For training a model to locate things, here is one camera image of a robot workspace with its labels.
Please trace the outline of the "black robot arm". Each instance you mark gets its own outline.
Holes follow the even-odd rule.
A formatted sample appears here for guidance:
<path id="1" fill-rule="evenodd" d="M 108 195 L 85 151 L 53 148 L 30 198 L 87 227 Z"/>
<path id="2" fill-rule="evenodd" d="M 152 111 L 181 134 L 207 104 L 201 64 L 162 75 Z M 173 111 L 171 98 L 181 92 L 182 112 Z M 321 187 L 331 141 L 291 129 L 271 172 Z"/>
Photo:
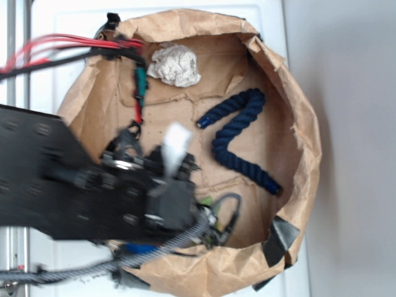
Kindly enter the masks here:
<path id="1" fill-rule="evenodd" d="M 198 202 L 187 154 L 165 174 L 163 147 L 146 155 L 132 127 L 94 161 L 58 116 L 1 107 L 1 225 L 55 240 L 161 243 L 212 209 Z"/>

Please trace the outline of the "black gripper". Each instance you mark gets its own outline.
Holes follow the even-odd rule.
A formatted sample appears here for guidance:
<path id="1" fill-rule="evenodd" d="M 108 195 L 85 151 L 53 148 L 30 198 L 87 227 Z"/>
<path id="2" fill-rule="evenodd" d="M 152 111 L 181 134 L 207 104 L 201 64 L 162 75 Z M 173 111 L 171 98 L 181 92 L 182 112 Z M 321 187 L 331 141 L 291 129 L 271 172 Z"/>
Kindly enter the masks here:
<path id="1" fill-rule="evenodd" d="M 122 173 L 148 176 L 144 218 L 149 232 L 174 236 L 195 225 L 203 213 L 209 225 L 195 239 L 208 246 L 221 245 L 227 240 L 229 231 L 217 228 L 220 204 L 205 205 L 195 197 L 196 185 L 191 181 L 191 173 L 199 167 L 195 157 L 187 151 L 191 140 L 189 129 L 173 123 L 163 142 L 146 155 L 139 142 L 139 133 L 127 127 L 108 144 L 101 160 Z"/>

